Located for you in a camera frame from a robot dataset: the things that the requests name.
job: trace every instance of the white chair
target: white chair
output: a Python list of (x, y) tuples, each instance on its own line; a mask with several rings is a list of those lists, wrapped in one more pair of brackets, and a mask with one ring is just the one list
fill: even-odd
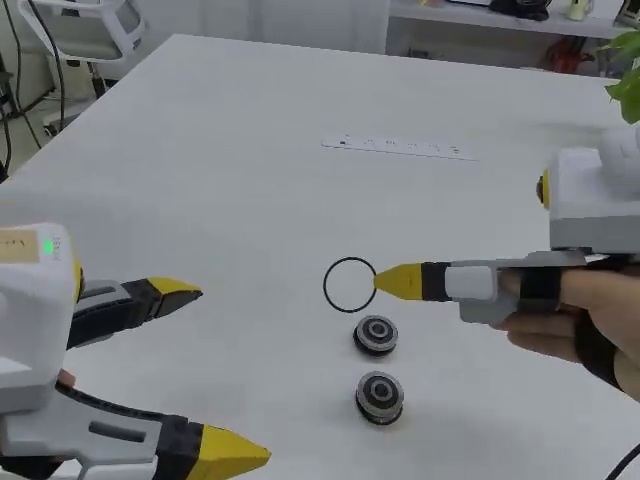
[[(123, 62), (133, 54), (145, 30), (134, 0), (97, 0), (93, 3), (33, 0), (33, 3), (53, 37), (60, 60), (91, 64)], [(25, 51), (37, 51), (44, 46), (53, 55), (53, 46), (29, 2), (18, 0), (18, 11), (30, 30), (22, 29)]]

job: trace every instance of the human hand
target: human hand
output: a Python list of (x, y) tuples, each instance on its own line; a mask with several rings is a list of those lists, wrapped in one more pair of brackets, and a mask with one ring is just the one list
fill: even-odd
[(65, 387), (73, 387), (76, 383), (76, 377), (66, 370), (60, 370), (60, 373), (58, 374), (58, 381)]
[[(640, 278), (633, 270), (624, 274), (605, 271), (567, 270), (562, 274), (561, 308), (549, 315), (514, 313), (499, 330), (518, 347), (570, 362), (580, 362), (575, 346), (580, 312), (587, 310), (598, 331), (618, 350), (613, 373), (620, 388), (640, 401)], [(516, 271), (505, 271), (503, 288), (520, 292)]]

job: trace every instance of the shelf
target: shelf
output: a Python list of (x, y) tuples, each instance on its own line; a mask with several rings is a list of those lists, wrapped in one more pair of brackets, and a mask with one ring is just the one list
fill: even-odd
[(432, 7), (407, 3), (406, 0), (393, 0), (390, 16), (602, 39), (611, 39), (621, 33), (632, 30), (631, 27), (618, 23), (612, 24), (611, 20), (599, 18), (587, 17), (582, 22), (574, 22), (562, 14), (551, 13), (548, 20), (536, 22), (495, 13), (485, 7), (446, 2)]

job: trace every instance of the green indicator light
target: green indicator light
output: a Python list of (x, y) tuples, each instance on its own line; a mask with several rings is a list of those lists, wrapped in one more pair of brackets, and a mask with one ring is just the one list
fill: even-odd
[(44, 253), (46, 253), (47, 255), (53, 254), (53, 240), (45, 240)]

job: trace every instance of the white plastic casing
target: white plastic casing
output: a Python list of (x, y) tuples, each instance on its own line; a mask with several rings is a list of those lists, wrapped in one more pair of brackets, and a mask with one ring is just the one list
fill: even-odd
[(453, 299), (489, 301), (498, 295), (495, 269), (489, 266), (451, 266), (444, 275), (447, 295)]
[[(601, 159), (598, 150), (568, 148), (549, 165), (551, 220), (640, 214), (640, 195), (617, 181), (622, 175), (614, 178), (606, 173), (601, 160), (606, 162), (607, 157)], [(621, 167), (622, 158), (618, 160)], [(640, 156), (636, 161), (640, 165)]]
[[(25, 234), (27, 243), (17, 247), (14, 238), (7, 246), (7, 231), (36, 235)], [(24, 256), (12, 259), (11, 252), (0, 252), (0, 413), (39, 408), (47, 401), (62, 367), (78, 281), (69, 235), (60, 225), (2, 229), (3, 248), (31, 253), (24, 261)]]
[(607, 130), (600, 137), (598, 151), (607, 181), (617, 189), (640, 193), (640, 130)]
[[(79, 13), (78, 21), (83, 18), (98, 18), (104, 24), (106, 31), (118, 47), (121, 57), (111, 60), (105, 58), (77, 57), (68, 54), (64, 50), (58, 48), (58, 55), (62, 60), (76, 60), (89, 63), (111, 63), (118, 64), (126, 61), (137, 48), (142, 34), (146, 29), (146, 25), (140, 16), (140, 8), (134, 0), (97, 0), (97, 1), (69, 1), (69, 0), (33, 0), (37, 8), (60, 8), (71, 9)], [(127, 31), (126, 26), (120, 21), (118, 11), (127, 7), (136, 13), (137, 24), (131, 31)], [(40, 38), (42, 43), (47, 47), (51, 55), (53, 53), (53, 45), (49, 41), (49, 37), (40, 25), (37, 17), (34, 15), (31, 6), (27, 0), (18, 0), (18, 11), (24, 17), (31, 29)]]

